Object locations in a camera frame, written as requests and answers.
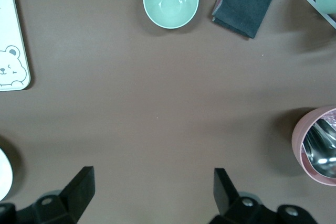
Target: brown table surface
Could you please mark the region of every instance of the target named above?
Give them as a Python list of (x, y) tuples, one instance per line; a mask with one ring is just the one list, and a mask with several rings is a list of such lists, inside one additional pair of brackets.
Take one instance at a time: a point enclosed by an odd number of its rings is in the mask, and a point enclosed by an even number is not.
[(21, 209), (86, 165), (97, 192), (80, 223), (208, 223), (213, 169), (261, 198), (335, 223), (336, 187), (309, 178), (291, 133), (335, 104), (335, 30), (306, 0), (273, 0), (255, 39), (200, 0), (176, 30), (142, 0), (16, 0), (32, 81), (0, 93), (0, 135)]

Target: metal spoon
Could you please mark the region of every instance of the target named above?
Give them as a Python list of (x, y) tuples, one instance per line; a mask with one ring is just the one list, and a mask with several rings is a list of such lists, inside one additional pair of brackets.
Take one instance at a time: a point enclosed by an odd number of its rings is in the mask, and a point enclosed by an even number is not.
[(303, 142), (312, 167), (321, 175), (336, 178), (336, 130), (319, 119), (308, 131)]

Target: white tray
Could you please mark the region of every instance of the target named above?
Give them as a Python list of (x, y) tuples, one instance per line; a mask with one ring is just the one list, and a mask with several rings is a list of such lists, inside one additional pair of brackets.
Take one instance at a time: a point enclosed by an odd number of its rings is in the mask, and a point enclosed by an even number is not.
[(0, 91), (21, 90), (29, 82), (15, 0), (0, 0)]
[(2, 149), (0, 149), (0, 201), (6, 197), (13, 183), (12, 166)]

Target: bear illustration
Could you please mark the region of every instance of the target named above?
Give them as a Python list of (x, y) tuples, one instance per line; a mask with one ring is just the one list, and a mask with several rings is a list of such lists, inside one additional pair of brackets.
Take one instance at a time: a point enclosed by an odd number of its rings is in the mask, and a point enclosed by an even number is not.
[(20, 51), (15, 46), (8, 46), (5, 51), (0, 51), (0, 86), (23, 85), (27, 71), (19, 57)]

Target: gray cloth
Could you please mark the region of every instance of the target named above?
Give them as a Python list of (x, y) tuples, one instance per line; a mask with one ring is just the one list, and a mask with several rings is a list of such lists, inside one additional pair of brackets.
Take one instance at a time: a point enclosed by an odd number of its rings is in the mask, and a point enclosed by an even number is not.
[(254, 38), (272, 0), (217, 0), (213, 22)]

